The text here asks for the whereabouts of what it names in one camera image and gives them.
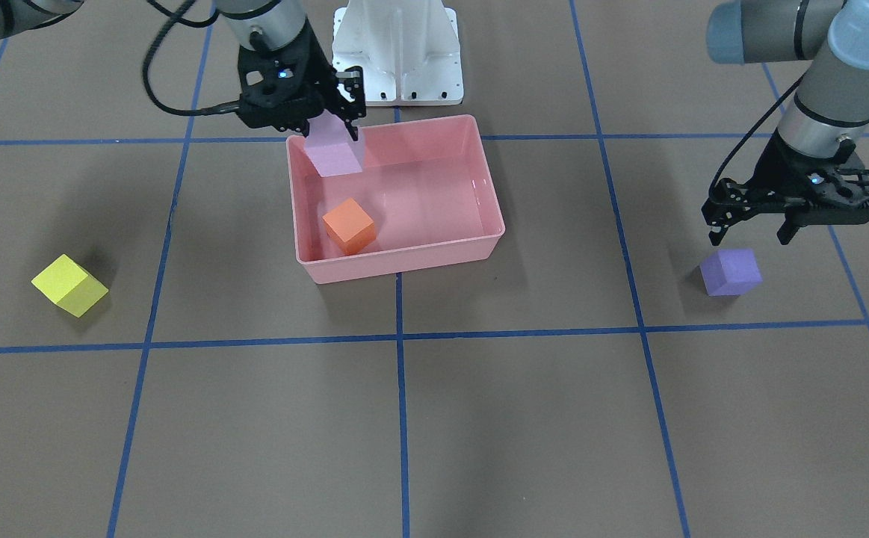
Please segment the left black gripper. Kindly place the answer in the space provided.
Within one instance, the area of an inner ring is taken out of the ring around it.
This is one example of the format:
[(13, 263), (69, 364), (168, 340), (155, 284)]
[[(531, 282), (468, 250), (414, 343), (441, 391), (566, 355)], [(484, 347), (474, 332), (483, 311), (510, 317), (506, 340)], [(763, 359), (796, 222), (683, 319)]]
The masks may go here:
[(755, 165), (754, 173), (744, 184), (718, 179), (708, 188), (701, 213), (710, 232), (712, 246), (721, 245), (728, 229), (741, 221), (750, 208), (781, 208), (782, 225), (776, 231), (781, 245), (789, 245), (800, 229), (808, 225), (804, 211), (809, 191), (808, 175), (820, 170), (843, 167), (853, 156), (856, 144), (850, 136), (834, 140), (834, 154), (829, 158), (807, 156), (793, 149), (779, 134), (773, 134)]

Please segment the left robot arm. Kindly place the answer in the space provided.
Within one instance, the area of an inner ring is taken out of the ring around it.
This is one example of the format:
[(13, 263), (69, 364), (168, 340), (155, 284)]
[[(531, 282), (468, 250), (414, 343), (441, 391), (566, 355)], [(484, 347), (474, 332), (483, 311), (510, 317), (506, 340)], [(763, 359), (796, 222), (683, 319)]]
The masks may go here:
[(869, 1), (728, 1), (712, 11), (717, 64), (809, 61), (749, 180), (718, 168), (703, 217), (717, 246), (728, 229), (783, 214), (782, 244), (804, 227), (869, 222), (869, 168), (857, 146), (869, 126)]

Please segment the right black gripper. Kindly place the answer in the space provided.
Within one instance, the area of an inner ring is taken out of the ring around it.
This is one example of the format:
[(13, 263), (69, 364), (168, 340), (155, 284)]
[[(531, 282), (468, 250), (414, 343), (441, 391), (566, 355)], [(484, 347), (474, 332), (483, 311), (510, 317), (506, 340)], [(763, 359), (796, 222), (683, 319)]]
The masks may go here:
[(365, 118), (365, 72), (362, 66), (335, 71), (325, 58), (312, 30), (303, 30), (285, 48), (285, 68), (293, 75), (288, 82), (288, 116), (311, 119), (329, 111), (342, 120), (353, 142), (359, 142), (360, 119)]

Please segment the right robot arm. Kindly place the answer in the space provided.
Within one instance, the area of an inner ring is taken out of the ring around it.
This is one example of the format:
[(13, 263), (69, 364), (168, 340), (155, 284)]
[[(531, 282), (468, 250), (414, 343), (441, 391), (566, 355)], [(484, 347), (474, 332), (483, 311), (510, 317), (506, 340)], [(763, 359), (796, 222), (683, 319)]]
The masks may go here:
[[(307, 13), (298, 1), (216, 1), (208, 18), (193, 21), (184, 1), (169, 10), (150, 6), (164, 17), (145, 52), (140, 77), (145, 95), (161, 111), (177, 117), (235, 115), (250, 129), (311, 134), (338, 129), (358, 142), (358, 122), (366, 114), (365, 74), (359, 66), (339, 71), (328, 61)], [(71, 17), (79, 1), (0, 1), (0, 40), (48, 28)], [(238, 41), (236, 101), (208, 107), (178, 108), (162, 102), (150, 71), (168, 34), (177, 26), (207, 28), (223, 20)]]

